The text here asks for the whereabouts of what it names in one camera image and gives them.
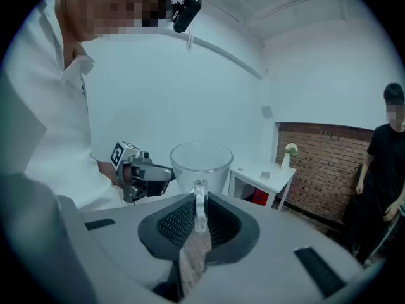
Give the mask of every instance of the red box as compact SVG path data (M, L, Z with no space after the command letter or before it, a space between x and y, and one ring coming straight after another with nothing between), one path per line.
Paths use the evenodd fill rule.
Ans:
M253 195L252 203L266 206L268 194L260 189L256 189Z

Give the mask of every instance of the red brick wall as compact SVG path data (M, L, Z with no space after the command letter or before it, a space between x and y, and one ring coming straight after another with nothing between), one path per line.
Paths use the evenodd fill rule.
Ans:
M290 166L297 172L287 201L319 216L340 221L353 193L372 130L337 125L281 123L276 162L285 146L296 143L299 154Z

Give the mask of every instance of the black t-shirt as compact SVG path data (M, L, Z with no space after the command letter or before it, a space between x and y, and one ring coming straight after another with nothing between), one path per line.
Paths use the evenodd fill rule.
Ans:
M405 180L405 131L398 133L389 124L375 129L367 149L373 155L368 177L381 212L400 195Z

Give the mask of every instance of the white wall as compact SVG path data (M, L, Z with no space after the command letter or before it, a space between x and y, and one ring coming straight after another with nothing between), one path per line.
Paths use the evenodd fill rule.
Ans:
M263 67L257 42L201 15L205 30L195 26L196 37ZM167 35L115 37L84 48L96 61L85 78L95 158L108 161L117 139L148 150L162 165L187 141L218 142L235 157L259 154L260 99L268 87L228 58L198 45L188 51L183 40ZM170 185L167 194L178 193Z
M270 106L272 95L270 93L270 80L266 75L260 82L260 107ZM261 135L260 145L260 160L266 160L270 162L275 161L275 153L277 152L277 139L274 140L275 135L278 134L274 117L264 119L263 130Z
M276 122L374 129L386 122L385 86L405 87L394 46L370 19L308 25L265 45Z

